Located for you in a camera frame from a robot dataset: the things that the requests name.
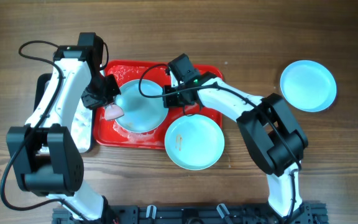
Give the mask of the pink sponge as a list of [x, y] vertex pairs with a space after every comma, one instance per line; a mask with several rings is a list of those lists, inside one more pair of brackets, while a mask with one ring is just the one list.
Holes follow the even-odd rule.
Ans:
[[124, 111], [118, 105], [110, 104], [104, 108], [104, 118], [107, 121], [112, 121], [123, 116], [124, 116]]

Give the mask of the light blue plate top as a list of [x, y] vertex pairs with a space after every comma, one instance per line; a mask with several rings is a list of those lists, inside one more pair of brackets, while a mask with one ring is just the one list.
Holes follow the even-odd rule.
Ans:
[[146, 98], [139, 92], [139, 80], [131, 80], [120, 87], [115, 103], [124, 115], [116, 119], [118, 125], [133, 133], [146, 133], [163, 123], [168, 108], [161, 98]]

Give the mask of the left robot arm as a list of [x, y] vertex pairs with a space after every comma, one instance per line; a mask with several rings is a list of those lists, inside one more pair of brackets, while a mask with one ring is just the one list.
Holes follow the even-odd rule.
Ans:
[[[118, 223], [106, 197], [84, 181], [83, 159], [71, 136], [79, 102], [95, 110], [113, 103], [120, 94], [113, 76], [103, 76], [108, 47], [94, 32], [79, 34], [76, 45], [59, 45], [52, 60], [52, 76], [33, 114], [23, 126], [6, 135], [10, 160], [0, 183], [2, 203], [11, 210], [28, 211], [49, 203], [63, 205], [76, 223]], [[18, 207], [8, 202], [6, 179], [14, 170], [19, 188], [44, 202]]]

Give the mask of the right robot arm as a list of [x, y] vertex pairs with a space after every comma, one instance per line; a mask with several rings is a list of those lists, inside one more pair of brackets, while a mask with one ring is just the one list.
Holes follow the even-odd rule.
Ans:
[[171, 84], [163, 88], [164, 106], [197, 103], [235, 121], [250, 157], [268, 178], [270, 208], [281, 222], [294, 222], [302, 204], [298, 173], [308, 140], [285, 100], [276, 93], [250, 95], [211, 72], [201, 73], [186, 54], [166, 67]]

